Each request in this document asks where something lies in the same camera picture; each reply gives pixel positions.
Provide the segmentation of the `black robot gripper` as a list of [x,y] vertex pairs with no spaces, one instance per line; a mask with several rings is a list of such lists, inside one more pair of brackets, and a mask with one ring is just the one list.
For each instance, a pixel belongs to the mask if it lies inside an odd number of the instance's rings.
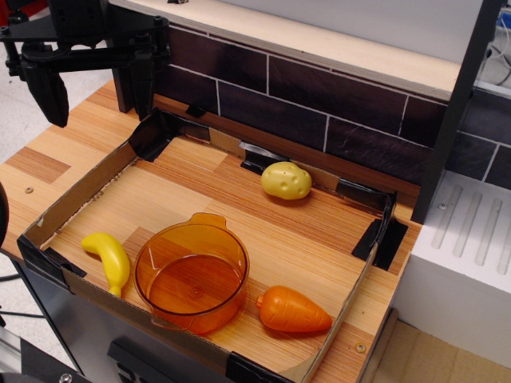
[[60,73],[129,69],[139,120],[153,110],[155,69],[170,62],[168,19],[109,1],[50,1],[49,15],[2,26],[11,76],[26,81],[46,119],[64,128],[69,100]]

